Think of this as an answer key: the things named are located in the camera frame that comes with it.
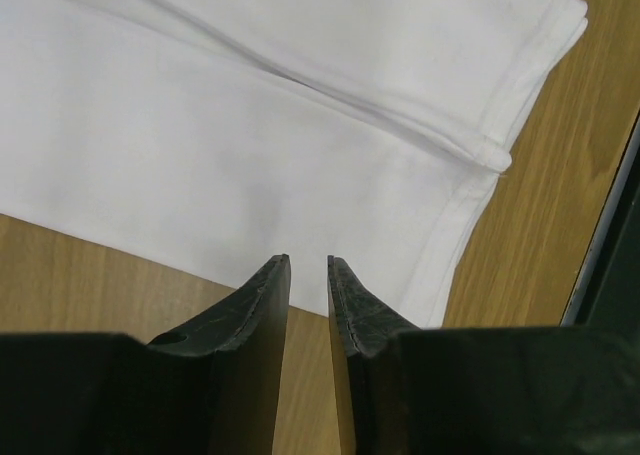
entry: white cloth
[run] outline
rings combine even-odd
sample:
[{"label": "white cloth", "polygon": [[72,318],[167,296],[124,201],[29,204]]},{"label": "white cloth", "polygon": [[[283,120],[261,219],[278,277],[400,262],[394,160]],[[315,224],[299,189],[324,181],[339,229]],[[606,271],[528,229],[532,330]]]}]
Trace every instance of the white cloth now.
[{"label": "white cloth", "polygon": [[286,252],[318,313],[339,255],[425,326],[586,26],[578,0],[80,1],[0,0],[0,212],[232,286]]}]

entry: textured black surface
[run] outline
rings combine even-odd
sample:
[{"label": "textured black surface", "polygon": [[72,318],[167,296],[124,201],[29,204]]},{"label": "textured black surface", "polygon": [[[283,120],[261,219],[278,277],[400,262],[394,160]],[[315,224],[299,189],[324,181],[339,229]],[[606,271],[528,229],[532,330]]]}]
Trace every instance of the textured black surface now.
[{"label": "textured black surface", "polygon": [[270,454],[287,256],[148,346],[122,334],[0,337],[0,453]]},{"label": "textured black surface", "polygon": [[588,328],[418,330],[330,259],[344,453],[640,453],[640,360]]}]

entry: fabric fold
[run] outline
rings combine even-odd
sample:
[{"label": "fabric fold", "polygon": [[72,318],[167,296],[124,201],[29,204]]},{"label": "fabric fold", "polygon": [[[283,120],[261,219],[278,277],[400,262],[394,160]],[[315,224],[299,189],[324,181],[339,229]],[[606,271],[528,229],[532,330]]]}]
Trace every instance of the fabric fold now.
[{"label": "fabric fold", "polygon": [[155,1],[274,70],[497,172],[510,157],[487,120],[505,116],[514,85],[546,76],[586,13],[581,0]]}]

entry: wood grain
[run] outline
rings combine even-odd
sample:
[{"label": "wood grain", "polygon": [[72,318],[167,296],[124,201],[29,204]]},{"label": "wood grain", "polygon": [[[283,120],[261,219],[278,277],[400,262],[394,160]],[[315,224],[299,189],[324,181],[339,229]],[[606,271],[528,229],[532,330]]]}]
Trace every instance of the wood grain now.
[{"label": "wood grain", "polygon": [[[590,26],[545,86],[458,268],[449,326],[561,317],[640,106],[637,0],[587,1]],[[118,330],[148,341],[229,291],[0,217],[2,331]],[[328,322],[296,309],[274,453],[339,453]]]},{"label": "wood grain", "polygon": [[637,0],[587,0],[458,266],[446,325],[557,324],[640,108]]}]

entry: wooden table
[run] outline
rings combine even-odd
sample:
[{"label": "wooden table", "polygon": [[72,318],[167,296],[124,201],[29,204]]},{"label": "wooden table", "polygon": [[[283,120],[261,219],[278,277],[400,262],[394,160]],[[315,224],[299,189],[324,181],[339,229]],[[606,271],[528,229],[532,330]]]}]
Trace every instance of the wooden table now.
[{"label": "wooden table", "polygon": [[[637,0],[587,0],[458,268],[448,326],[557,324],[640,107]],[[230,289],[0,218],[0,330],[147,341]],[[339,453],[325,318],[291,309],[274,453]]]}]

